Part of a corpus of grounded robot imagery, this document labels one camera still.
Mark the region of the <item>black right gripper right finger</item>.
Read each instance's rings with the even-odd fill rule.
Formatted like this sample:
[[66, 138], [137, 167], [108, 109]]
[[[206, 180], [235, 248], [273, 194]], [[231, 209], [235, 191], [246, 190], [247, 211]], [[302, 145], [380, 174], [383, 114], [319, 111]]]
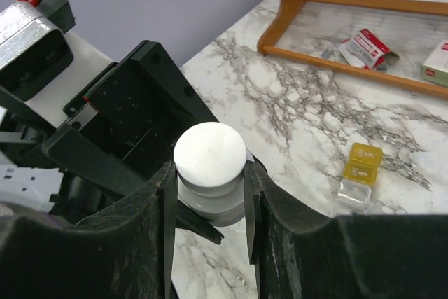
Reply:
[[445, 215], [327, 217], [244, 168], [248, 259], [260, 298], [446, 298]]

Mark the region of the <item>yellow clear pill organizer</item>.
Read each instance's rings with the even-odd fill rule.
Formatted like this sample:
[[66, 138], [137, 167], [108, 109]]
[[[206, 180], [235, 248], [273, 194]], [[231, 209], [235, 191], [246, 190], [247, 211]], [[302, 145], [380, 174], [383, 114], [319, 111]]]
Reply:
[[354, 143], [342, 170], [342, 179], [330, 215], [366, 214], [376, 183], [383, 150]]

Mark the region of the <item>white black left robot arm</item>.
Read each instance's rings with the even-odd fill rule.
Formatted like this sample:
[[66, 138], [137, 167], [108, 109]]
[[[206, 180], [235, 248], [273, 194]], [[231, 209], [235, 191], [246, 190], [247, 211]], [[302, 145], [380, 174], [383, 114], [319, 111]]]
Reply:
[[1, 198], [75, 223], [151, 178], [189, 127], [214, 120], [164, 47], [94, 69], [63, 39], [1, 47]]

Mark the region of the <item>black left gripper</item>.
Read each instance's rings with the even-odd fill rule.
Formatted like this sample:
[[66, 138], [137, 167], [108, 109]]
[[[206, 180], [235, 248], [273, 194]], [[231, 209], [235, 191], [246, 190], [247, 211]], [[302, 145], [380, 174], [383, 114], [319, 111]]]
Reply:
[[108, 65], [63, 111], [72, 117], [86, 104], [97, 115], [81, 132], [61, 127], [42, 145], [57, 166], [124, 197], [151, 183], [164, 203], [165, 223], [219, 245], [223, 235], [178, 201], [172, 151], [193, 125], [217, 118], [161, 43], [142, 41], [121, 62]]

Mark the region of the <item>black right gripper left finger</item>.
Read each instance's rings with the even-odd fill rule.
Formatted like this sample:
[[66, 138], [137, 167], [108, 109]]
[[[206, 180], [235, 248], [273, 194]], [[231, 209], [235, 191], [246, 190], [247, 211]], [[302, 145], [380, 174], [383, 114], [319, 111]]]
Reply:
[[176, 172], [62, 227], [7, 204], [1, 217], [2, 298], [175, 298]]

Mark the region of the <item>white pill bottle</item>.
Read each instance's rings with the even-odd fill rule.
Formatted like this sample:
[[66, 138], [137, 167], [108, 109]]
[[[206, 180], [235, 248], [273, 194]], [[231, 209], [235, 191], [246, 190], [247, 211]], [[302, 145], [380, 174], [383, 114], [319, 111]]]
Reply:
[[247, 155], [245, 141], [229, 125], [206, 122], [192, 126], [174, 147], [179, 197], [214, 226], [240, 221]]

